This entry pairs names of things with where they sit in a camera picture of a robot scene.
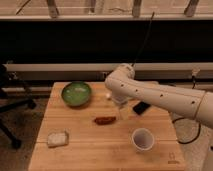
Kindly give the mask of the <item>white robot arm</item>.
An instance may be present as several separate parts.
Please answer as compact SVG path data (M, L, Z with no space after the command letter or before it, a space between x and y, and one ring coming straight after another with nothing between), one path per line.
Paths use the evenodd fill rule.
M213 129L213 92L136 81L134 76L134 68L125 63L107 76L105 86L115 102L132 97Z

